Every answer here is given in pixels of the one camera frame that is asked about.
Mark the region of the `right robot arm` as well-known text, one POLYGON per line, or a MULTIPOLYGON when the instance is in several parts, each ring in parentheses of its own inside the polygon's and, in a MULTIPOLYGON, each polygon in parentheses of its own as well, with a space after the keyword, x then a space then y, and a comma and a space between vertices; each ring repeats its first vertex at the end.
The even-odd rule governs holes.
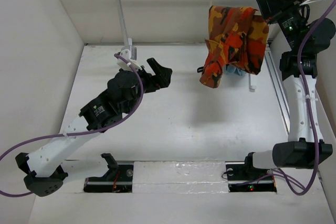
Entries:
POLYGON ((335 36, 334 22, 323 16, 309 24, 310 7, 305 0, 256 2, 267 23, 279 25, 291 49, 279 61, 290 128, 286 142, 275 144, 270 151, 249 153, 245 157, 243 173, 250 179, 273 168, 313 169, 333 152, 319 130, 315 85, 317 55, 330 46, 335 36))

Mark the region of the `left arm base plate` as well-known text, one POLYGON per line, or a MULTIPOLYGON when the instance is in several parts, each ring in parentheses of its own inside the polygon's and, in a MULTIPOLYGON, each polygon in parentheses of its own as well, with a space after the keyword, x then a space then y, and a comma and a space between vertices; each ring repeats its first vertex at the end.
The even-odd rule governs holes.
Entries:
POLYGON ((134 162, 121 162, 112 177, 86 178, 83 191, 86 193, 131 193, 133 185, 134 162))

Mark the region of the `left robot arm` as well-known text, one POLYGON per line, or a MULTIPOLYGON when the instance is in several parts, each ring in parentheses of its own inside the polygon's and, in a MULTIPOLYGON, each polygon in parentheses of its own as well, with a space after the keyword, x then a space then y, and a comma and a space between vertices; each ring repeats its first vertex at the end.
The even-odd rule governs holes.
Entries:
POLYGON ((144 94, 167 88, 172 69, 161 66, 154 58, 147 63, 154 71, 135 68, 120 55, 125 64, 107 83, 107 88, 87 103, 61 136, 49 137, 49 143, 31 153, 19 153, 15 160, 26 176, 26 188, 39 197, 48 196, 64 183, 86 177, 113 180, 119 165, 110 153, 97 160, 69 160, 69 156, 86 142, 129 118, 139 107, 144 94))

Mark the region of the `orange camouflage trousers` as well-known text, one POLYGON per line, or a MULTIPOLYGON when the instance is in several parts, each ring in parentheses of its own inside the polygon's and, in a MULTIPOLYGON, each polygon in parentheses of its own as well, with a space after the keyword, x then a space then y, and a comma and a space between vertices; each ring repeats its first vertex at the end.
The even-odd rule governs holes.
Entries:
POLYGON ((269 27, 253 7, 212 5, 208 11, 208 55, 200 83, 218 88, 224 70, 233 66, 258 75, 264 60, 269 27))

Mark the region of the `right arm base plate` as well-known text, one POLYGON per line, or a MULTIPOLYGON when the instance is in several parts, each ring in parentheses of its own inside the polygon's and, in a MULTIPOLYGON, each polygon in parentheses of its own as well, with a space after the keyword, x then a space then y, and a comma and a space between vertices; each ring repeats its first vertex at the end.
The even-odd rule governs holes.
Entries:
POLYGON ((222 178, 227 181, 230 193, 277 192, 267 169, 252 168, 248 172, 244 162, 226 162, 225 167, 222 178))

